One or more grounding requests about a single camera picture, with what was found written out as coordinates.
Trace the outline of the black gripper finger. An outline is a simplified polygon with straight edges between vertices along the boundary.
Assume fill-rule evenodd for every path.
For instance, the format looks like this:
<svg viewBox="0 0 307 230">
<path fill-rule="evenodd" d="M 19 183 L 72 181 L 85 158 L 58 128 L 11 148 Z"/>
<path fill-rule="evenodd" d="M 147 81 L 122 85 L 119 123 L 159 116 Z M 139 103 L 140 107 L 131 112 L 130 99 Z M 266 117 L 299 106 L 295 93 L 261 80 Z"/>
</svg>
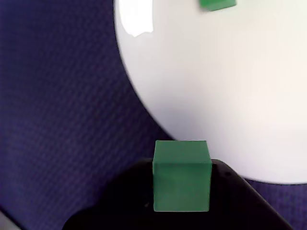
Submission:
<svg viewBox="0 0 307 230">
<path fill-rule="evenodd" d="M 240 175 L 212 160 L 212 230 L 291 230 L 291 225 Z"/>
<path fill-rule="evenodd" d="M 105 187 L 98 219 L 104 230 L 152 230 L 153 198 L 152 160 L 142 159 Z"/>
</svg>

